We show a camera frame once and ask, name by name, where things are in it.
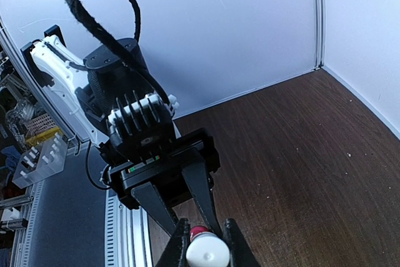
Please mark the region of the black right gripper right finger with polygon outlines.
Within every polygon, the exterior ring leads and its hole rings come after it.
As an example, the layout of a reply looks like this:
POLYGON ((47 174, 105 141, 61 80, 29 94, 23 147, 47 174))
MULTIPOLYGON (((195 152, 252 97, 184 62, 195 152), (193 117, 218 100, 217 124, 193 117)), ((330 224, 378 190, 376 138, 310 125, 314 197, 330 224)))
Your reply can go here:
POLYGON ((259 263, 235 219, 228 218, 225 220, 222 233, 223 240, 229 248, 229 266, 259 267, 259 263))

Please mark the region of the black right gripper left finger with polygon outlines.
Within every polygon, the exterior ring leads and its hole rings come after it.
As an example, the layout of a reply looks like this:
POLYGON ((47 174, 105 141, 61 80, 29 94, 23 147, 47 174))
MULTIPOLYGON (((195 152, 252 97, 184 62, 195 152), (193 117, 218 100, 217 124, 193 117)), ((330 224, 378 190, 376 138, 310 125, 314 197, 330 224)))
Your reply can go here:
POLYGON ((170 237, 157 267, 187 267, 186 251, 190 244, 190 224, 187 218, 181 218, 170 237))

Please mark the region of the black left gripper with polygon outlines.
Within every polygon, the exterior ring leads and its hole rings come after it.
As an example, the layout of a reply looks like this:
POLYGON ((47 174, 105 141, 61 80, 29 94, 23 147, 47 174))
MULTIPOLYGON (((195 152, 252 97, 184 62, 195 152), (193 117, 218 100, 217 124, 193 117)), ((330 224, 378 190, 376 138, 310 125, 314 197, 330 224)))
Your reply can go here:
POLYGON ((211 191, 211 174, 220 166, 214 138, 201 128, 176 139, 146 163, 126 161, 107 167, 102 180, 123 205, 141 206, 169 236, 178 223, 171 208, 191 198, 208 228, 222 236, 211 191))

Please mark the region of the white nail polish cap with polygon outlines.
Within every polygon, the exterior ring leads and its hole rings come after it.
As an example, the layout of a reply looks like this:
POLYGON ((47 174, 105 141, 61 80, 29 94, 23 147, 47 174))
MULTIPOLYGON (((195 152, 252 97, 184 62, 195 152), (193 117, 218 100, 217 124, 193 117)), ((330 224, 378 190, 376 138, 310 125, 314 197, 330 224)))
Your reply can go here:
POLYGON ((230 251, 227 244, 213 234, 201 234, 190 243, 186 261, 193 267, 227 267, 230 251))

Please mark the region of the red nail polish bottle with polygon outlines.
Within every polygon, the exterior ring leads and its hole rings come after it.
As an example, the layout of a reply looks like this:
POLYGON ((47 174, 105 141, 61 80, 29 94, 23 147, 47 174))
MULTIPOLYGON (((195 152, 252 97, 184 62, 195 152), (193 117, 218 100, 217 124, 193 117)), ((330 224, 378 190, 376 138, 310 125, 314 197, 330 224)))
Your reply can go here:
POLYGON ((190 230, 190 242, 193 242, 201 234, 214 234, 213 231, 203 225, 193 226, 190 230))

